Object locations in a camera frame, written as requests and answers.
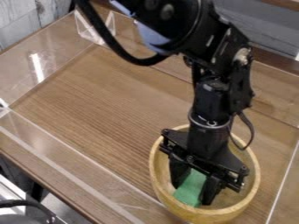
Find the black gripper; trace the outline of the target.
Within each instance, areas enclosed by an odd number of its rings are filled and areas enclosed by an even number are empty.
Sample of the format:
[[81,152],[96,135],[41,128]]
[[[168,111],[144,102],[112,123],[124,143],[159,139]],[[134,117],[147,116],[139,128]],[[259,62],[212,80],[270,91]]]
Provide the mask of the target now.
[[178,188],[196,170],[206,177],[200,202],[210,206],[223,188],[239,192],[248,167],[232,154],[230,141],[235,143],[231,133],[230,116],[224,120],[206,121],[190,115],[187,130],[163,129],[159,149],[170,159],[170,173],[174,188]]

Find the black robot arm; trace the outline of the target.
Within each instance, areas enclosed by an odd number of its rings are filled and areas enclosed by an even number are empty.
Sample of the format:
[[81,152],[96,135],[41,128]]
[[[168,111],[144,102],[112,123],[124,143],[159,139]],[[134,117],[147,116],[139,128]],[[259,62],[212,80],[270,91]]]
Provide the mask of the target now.
[[155,56],[139,59],[123,46],[89,0],[75,0],[97,34],[120,58],[152,66],[180,54],[191,68],[194,101],[186,131],[164,129],[159,150],[168,156],[174,197],[192,207],[208,206],[226,188],[238,192],[250,173],[230,145],[234,119],[252,123],[252,63],[248,38],[216,12],[212,0],[109,0],[136,22]]

